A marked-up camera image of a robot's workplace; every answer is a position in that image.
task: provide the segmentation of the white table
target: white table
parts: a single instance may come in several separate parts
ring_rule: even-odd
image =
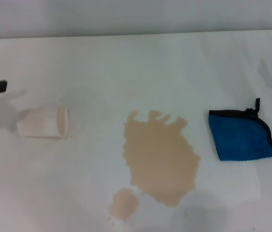
[[[0,40],[0,79],[0,231],[272,232],[272,159],[219,161],[207,123],[210,109],[260,97],[272,131],[272,30]],[[17,112],[49,103],[69,108],[68,139],[20,138]],[[201,157],[176,208],[131,187],[122,157],[129,113],[151,109],[185,118]],[[123,187],[140,205],[111,226]]]

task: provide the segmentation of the white paper cup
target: white paper cup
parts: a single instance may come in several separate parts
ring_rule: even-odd
[[[16,126],[24,137],[66,138],[69,129],[65,106],[24,110],[18,114]]]

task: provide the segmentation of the brown liquid spill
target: brown liquid spill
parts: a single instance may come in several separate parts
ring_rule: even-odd
[[[135,120],[132,111],[125,124],[123,157],[131,172],[131,184],[141,188],[158,202],[176,206],[195,188],[195,177],[200,157],[193,152],[181,130],[187,121],[178,117],[166,125],[170,118],[161,119],[161,112],[150,111],[149,120]]]
[[[110,213],[117,219],[126,221],[136,211],[138,199],[128,188],[123,188],[113,196],[113,202],[109,206]]]

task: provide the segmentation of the blue towel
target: blue towel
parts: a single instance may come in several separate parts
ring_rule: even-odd
[[[256,110],[210,110],[209,125],[221,161],[258,160],[272,157],[272,138],[268,125]]]

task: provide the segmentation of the black cloth edge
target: black cloth edge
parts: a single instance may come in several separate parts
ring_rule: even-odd
[[[267,131],[268,135],[268,143],[272,147],[272,136],[271,136],[271,130],[269,126],[258,117],[259,112],[259,106],[260,106],[260,98],[256,99],[256,110],[253,110],[252,108],[246,109],[245,111],[241,110],[210,110],[209,115],[215,115],[220,117],[235,117],[235,118],[246,118],[250,119],[252,121],[256,121],[260,123]]]

